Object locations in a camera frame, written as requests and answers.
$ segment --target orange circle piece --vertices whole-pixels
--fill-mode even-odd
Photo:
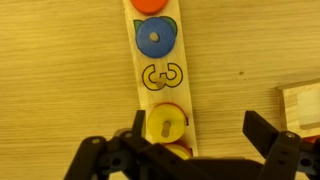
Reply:
[[[168,0],[131,0],[132,5],[145,15],[152,15],[160,12]]]

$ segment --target wooden block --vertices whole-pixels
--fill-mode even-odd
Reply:
[[[277,88],[282,126],[301,137],[320,135],[320,79]]]
[[[123,4],[140,106],[146,110],[146,121],[148,121],[150,113],[159,105],[164,103],[177,105],[187,117],[184,134],[179,140],[183,141],[192,149],[193,155],[198,155],[179,1],[169,0],[166,6],[159,13],[153,14],[153,16],[140,13],[135,9],[130,0],[123,0]],[[143,32],[139,29],[141,27],[147,27],[145,24],[143,25],[143,23],[146,22],[150,24],[153,23],[151,26],[152,29],[158,24],[161,24],[163,20],[167,23],[164,23],[166,24],[165,26],[160,27],[160,29],[163,29],[159,32],[153,32],[157,31],[157,28],[152,31],[148,31],[147,29]],[[168,24],[172,27],[173,31],[170,30],[170,28],[168,29]],[[175,38],[173,48],[171,48],[173,42],[172,35],[174,35]],[[140,37],[144,39],[150,37],[151,41],[148,43],[151,45],[151,50],[148,49],[148,46],[144,47],[145,44],[140,41],[141,39],[138,39]],[[168,54],[166,54],[165,51],[160,54],[154,52],[152,46],[158,42],[159,44],[157,45],[161,45],[161,50],[166,50],[162,48],[163,44],[168,46]],[[146,128],[145,137],[149,141],[155,142],[149,130],[150,129]]]

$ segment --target wooden board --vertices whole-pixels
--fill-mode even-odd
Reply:
[[[130,0],[123,0],[123,3],[125,7],[125,18],[141,108],[146,110],[146,115],[148,117],[150,112],[152,112],[154,107],[156,107],[158,104],[171,102],[178,105],[188,118],[188,126],[186,126],[186,131],[181,140],[189,148],[192,148],[193,155],[198,155],[179,2],[178,0],[168,1],[166,7],[160,13],[153,16],[145,16],[138,12],[133,7]],[[175,21],[177,26],[177,35],[173,50],[168,55],[155,60],[143,55],[138,49],[136,45],[134,21],[144,21],[150,17],[161,16],[170,17]],[[168,71],[170,65],[172,65],[172,68],[176,68],[175,74]],[[148,70],[148,67],[150,68],[152,66],[157,74],[167,73],[167,77],[169,77],[169,79],[176,77],[176,75],[179,75],[179,72],[181,72],[182,81],[176,83],[175,86],[165,86],[161,90],[150,90],[150,88],[144,83],[143,74]],[[152,141],[152,137],[149,135],[148,129],[146,138],[149,141]]]
[[[277,88],[283,127],[310,137],[320,134],[320,79]]]

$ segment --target wooden table surface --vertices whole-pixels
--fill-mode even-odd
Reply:
[[[320,77],[320,2],[180,9],[200,155],[262,162],[244,112],[280,128],[275,87]],[[0,2],[0,179],[62,179],[82,139],[110,139],[137,109],[122,1]]]

